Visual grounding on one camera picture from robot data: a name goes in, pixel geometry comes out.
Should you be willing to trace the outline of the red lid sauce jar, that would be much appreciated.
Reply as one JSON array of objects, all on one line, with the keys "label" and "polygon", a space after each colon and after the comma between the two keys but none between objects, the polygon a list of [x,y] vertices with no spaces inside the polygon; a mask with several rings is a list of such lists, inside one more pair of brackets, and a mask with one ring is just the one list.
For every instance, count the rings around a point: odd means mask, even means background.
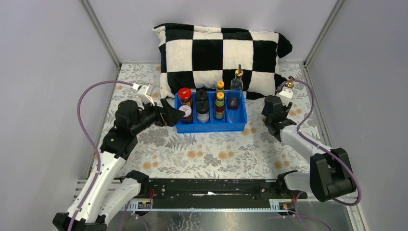
[{"label": "red lid sauce jar", "polygon": [[180,100],[181,105],[188,105],[192,107],[192,91],[189,88],[181,88],[178,91],[178,98]]}]

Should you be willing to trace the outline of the blue plastic divided bin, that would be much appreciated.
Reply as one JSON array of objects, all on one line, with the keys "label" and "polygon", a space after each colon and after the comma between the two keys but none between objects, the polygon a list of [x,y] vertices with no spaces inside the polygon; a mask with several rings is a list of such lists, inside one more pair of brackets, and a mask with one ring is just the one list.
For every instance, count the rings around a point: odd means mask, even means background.
[{"label": "blue plastic divided bin", "polygon": [[204,95],[202,98],[206,99],[204,108],[208,111],[209,119],[205,123],[202,123],[199,120],[199,113],[197,111],[198,108],[201,108],[201,104],[196,99],[196,93],[194,91],[191,92],[190,100],[192,103],[192,122],[189,124],[184,124],[182,121],[179,121],[176,124],[177,133],[243,131],[248,122],[244,94],[241,94],[238,102],[238,108],[236,110],[231,110],[228,108],[229,95],[230,92],[226,90],[224,116],[222,119],[216,119],[215,92],[206,92],[206,95]]}]

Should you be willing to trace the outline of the black cap shaker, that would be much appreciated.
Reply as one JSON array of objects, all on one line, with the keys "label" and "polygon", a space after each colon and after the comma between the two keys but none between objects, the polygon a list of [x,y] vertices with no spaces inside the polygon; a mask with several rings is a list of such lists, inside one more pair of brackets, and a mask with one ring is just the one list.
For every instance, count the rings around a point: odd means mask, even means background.
[{"label": "black cap shaker", "polygon": [[209,121],[209,104],[207,101],[199,101],[196,104],[197,119],[200,123]]},{"label": "black cap shaker", "polygon": [[207,91],[200,89],[195,93],[195,100],[196,102],[207,102],[208,101],[208,94]]}]

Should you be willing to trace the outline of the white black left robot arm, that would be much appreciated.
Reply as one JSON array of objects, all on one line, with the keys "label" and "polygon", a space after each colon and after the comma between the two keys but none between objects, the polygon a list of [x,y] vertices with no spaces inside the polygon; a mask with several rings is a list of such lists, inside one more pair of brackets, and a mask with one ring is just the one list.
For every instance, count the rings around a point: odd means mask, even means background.
[{"label": "white black left robot arm", "polygon": [[133,197],[149,193],[149,177],[138,171],[129,172],[120,187],[107,195],[118,170],[138,143],[137,135],[150,127],[175,126],[185,112],[172,107],[147,103],[143,108],[133,100],[122,101],[115,113],[114,126],[102,141],[97,164],[80,194],[68,210],[57,213],[53,224],[59,231],[105,231],[112,218]]}]

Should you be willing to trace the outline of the yellow cap sauce bottle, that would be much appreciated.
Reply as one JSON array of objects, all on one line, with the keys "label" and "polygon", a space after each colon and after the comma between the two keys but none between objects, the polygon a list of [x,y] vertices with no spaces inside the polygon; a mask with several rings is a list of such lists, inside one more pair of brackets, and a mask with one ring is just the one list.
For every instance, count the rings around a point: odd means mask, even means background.
[{"label": "yellow cap sauce bottle", "polygon": [[225,87],[224,82],[223,81],[218,81],[217,82],[217,87],[216,87],[216,94],[218,94],[220,92],[222,92],[224,94],[224,87]]},{"label": "yellow cap sauce bottle", "polygon": [[225,94],[223,92],[218,92],[216,94],[216,100],[215,100],[215,119],[216,120],[222,120],[224,118],[224,112],[225,112]]}]

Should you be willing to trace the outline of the white lid sauce jar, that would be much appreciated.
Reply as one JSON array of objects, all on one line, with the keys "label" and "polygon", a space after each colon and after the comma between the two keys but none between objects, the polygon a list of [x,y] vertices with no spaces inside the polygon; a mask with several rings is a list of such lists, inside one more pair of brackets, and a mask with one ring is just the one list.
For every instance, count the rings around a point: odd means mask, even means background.
[{"label": "white lid sauce jar", "polygon": [[181,119],[181,123],[182,124],[192,124],[193,123],[192,108],[189,105],[182,105],[179,108],[179,110],[185,113],[185,115]]}]

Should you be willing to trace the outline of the gold top oil bottle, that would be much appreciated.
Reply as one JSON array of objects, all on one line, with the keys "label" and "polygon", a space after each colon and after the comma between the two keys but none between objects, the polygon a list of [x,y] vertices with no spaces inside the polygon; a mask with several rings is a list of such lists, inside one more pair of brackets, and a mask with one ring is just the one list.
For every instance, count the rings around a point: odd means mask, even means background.
[{"label": "gold top oil bottle", "polygon": [[285,82],[285,86],[292,89],[294,87],[293,80],[294,80],[294,77],[289,76],[288,81]]},{"label": "gold top oil bottle", "polygon": [[237,110],[239,107],[239,101],[243,89],[242,82],[243,70],[239,64],[238,69],[235,70],[235,77],[230,82],[230,92],[228,99],[228,108],[230,110]]}]

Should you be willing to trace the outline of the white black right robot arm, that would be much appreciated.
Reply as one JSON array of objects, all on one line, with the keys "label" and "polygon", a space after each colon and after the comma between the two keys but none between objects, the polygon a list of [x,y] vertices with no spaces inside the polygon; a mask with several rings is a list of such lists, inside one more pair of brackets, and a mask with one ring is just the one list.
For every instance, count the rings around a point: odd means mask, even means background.
[{"label": "white black right robot arm", "polygon": [[308,173],[293,170],[277,176],[278,196],[288,198],[294,192],[306,192],[326,202],[360,192],[348,153],[343,148],[333,149],[302,134],[297,124],[287,118],[291,106],[292,103],[284,105],[280,97],[269,95],[262,111],[269,133],[309,159]]}]

